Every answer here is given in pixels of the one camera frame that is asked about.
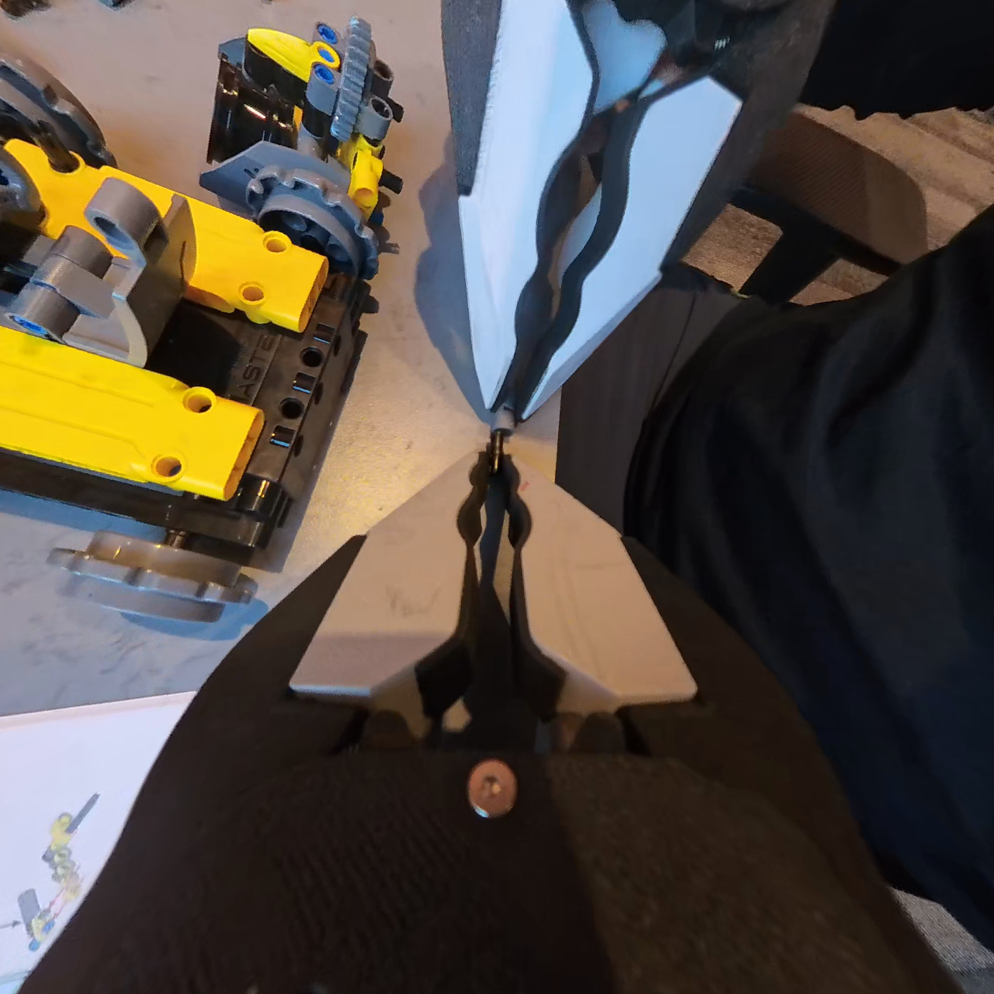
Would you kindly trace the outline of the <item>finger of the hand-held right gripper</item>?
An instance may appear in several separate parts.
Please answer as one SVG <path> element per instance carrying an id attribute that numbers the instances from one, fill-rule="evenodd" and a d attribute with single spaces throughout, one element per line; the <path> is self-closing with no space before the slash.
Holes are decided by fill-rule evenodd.
<path id="1" fill-rule="evenodd" d="M 704 76 L 611 118 L 602 179 L 553 250 L 558 308 L 515 386 L 516 420 L 533 416 L 659 282 L 740 108 Z"/>
<path id="2" fill-rule="evenodd" d="M 573 2 L 462 2 L 462 258 L 483 403 L 530 415 L 527 368 L 548 328 L 553 177 L 597 83 Z"/>

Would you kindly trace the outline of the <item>white instruction booklet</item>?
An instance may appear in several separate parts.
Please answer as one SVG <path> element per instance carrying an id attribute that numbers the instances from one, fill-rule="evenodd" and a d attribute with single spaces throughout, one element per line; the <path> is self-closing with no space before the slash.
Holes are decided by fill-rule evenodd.
<path id="1" fill-rule="evenodd" d="M 2 992 L 19 990 L 92 888 L 194 696 L 2 718 Z"/>

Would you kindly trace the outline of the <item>yellow grey wheel assembly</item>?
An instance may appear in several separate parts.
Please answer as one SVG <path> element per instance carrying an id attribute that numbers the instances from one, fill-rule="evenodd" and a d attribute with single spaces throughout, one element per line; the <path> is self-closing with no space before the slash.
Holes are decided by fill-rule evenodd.
<path id="1" fill-rule="evenodd" d="M 217 47 L 202 189 L 264 230 L 371 280 L 385 244 L 381 192 L 403 180 L 384 165 L 403 119 L 394 75 L 369 22 L 314 25 L 309 39 L 252 28 Z"/>

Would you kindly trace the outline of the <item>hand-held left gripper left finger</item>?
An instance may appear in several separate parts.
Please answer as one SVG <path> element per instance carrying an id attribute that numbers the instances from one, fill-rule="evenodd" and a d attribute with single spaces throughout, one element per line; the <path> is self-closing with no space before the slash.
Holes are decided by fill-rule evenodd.
<path id="1" fill-rule="evenodd" d="M 465 455 L 366 534 L 291 678 L 298 695 L 429 730 L 468 686 L 490 475 Z"/>

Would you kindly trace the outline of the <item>yellow black toy vehicle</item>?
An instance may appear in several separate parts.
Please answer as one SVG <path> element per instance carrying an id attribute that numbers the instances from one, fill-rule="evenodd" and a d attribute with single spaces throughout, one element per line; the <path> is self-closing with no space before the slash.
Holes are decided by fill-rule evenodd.
<path id="1" fill-rule="evenodd" d="M 376 310 L 323 255 L 115 167 L 2 51 L 2 489 L 160 529 L 55 549 L 65 592 L 218 621 L 306 496 Z"/>

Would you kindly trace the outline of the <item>person's black top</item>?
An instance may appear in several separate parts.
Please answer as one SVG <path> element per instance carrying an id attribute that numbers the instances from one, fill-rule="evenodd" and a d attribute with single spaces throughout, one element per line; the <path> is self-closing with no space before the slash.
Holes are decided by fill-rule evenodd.
<path id="1" fill-rule="evenodd" d="M 901 887 L 993 935 L 993 211 L 873 291 L 725 316 L 624 527 L 814 728 Z"/>

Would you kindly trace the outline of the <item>black office chair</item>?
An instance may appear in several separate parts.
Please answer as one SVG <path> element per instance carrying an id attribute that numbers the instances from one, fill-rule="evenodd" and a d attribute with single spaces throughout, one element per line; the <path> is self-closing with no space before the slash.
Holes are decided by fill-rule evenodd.
<path id="1" fill-rule="evenodd" d="M 945 245 L 992 200 L 991 111 L 802 107 L 684 260 L 771 304 L 841 300 Z"/>

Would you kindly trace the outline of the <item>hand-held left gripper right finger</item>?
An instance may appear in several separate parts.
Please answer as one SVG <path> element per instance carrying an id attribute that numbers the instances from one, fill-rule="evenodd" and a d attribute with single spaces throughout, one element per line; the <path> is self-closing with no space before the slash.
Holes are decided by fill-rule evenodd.
<path id="1" fill-rule="evenodd" d="M 501 468 L 514 668 L 532 711 L 693 700 L 697 683 L 620 534 L 533 467 L 506 455 Z"/>

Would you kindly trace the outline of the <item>person's right forearm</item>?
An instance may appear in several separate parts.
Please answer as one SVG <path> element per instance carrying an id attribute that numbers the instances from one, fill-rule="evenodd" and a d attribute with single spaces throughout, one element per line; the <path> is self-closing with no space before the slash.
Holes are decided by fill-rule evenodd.
<path id="1" fill-rule="evenodd" d="M 839 1 L 799 102 L 857 118 L 993 106 L 991 1 Z"/>

